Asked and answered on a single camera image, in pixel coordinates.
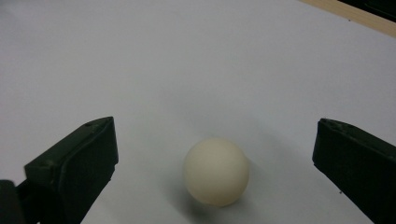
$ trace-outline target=white surface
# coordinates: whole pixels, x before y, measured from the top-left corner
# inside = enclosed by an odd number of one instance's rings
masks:
[[[0,1],[0,176],[114,116],[120,164],[89,223],[371,223],[311,161],[317,121],[396,144],[396,40],[298,1]],[[247,191],[191,201],[181,164],[223,136]]]

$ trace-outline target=ping pong ball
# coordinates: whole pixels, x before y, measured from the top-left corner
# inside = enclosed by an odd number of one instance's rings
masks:
[[[248,185],[248,159],[229,140],[209,138],[188,152],[183,179],[187,191],[198,202],[229,205],[238,200]]]

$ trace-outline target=white ball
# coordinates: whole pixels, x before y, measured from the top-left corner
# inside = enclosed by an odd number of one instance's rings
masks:
[[[197,201],[225,206],[235,202],[248,185],[248,159],[234,143],[210,138],[190,149],[184,160],[183,178]]]

